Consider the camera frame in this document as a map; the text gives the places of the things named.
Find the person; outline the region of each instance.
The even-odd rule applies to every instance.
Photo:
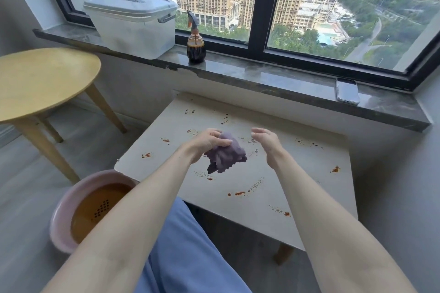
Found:
[[[323,293],[416,292],[384,247],[308,176],[275,133],[251,131],[283,187]],[[230,145],[220,133],[207,129],[181,145],[96,225],[43,292],[250,292],[176,198],[191,163],[215,145]]]

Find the wooden table leg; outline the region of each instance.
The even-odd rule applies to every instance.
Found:
[[[49,134],[52,136],[53,139],[55,139],[57,143],[62,143],[64,141],[64,139],[59,135],[57,130],[55,130],[55,128],[52,126],[51,123],[49,123],[49,121],[46,118],[39,115],[36,116],[36,118],[41,124],[43,124],[47,132],[49,132]]]
[[[96,88],[95,84],[91,84],[85,92],[87,95],[91,98],[93,102],[104,112],[104,114],[107,116],[108,119],[111,120],[113,124],[116,125],[118,129],[122,133],[126,133],[127,129],[122,124],[122,122],[119,120],[119,118],[116,116],[116,114],[113,112],[111,107],[108,105],[104,97],[101,95],[99,90]]]
[[[274,255],[274,261],[278,265],[282,265],[294,253],[295,248],[285,243],[280,243],[277,253]]]
[[[80,180],[78,175],[69,166],[66,160],[57,151],[55,146],[46,138],[40,128],[35,125],[32,118],[20,118],[12,121],[12,124],[52,162],[72,183]]]

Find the person's left arm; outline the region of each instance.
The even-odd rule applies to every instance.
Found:
[[[108,212],[42,292],[132,292],[190,164],[231,144],[219,135],[207,129],[180,146]]]

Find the hand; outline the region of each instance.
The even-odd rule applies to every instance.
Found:
[[[283,146],[279,142],[278,136],[275,132],[267,129],[252,128],[251,131],[252,138],[258,141],[266,151],[267,164],[269,167],[275,169],[275,158],[285,152]]]
[[[206,129],[199,135],[187,141],[183,146],[189,151],[192,156],[191,163],[196,163],[200,157],[214,146],[229,146],[232,140],[220,139],[221,130]]]

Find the spray bottle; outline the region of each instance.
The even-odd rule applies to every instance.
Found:
[[[199,63],[203,62],[206,57],[206,48],[203,39],[198,33],[197,20],[191,11],[188,13],[188,28],[191,27],[191,35],[187,44],[187,55],[190,62]]]

